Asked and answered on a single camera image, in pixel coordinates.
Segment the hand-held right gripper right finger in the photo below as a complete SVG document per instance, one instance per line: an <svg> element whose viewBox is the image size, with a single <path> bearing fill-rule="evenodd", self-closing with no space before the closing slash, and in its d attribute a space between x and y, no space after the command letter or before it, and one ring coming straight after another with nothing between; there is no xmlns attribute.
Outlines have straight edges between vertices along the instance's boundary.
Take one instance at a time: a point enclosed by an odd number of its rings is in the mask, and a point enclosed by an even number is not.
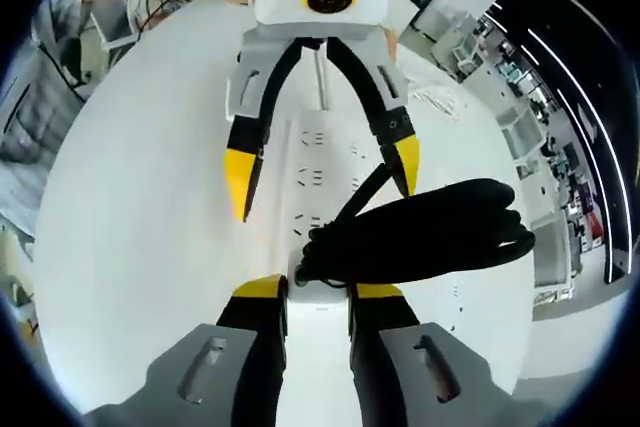
<svg viewBox="0 0 640 427"><path fill-rule="evenodd" d="M349 294L363 425L517 425L515 403L488 362L439 325L420 323L399 288L356 284Z"/></svg>

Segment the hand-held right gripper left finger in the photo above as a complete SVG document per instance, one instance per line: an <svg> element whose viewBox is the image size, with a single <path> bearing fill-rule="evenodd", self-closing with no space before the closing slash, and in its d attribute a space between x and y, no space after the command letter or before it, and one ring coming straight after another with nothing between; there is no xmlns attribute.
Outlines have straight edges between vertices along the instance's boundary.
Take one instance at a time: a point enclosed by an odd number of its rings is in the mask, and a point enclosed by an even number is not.
<svg viewBox="0 0 640 427"><path fill-rule="evenodd" d="M287 289L281 274L236 288L215 324L195 327L150 364L137 392L86 414L86 425L275 425Z"/></svg>

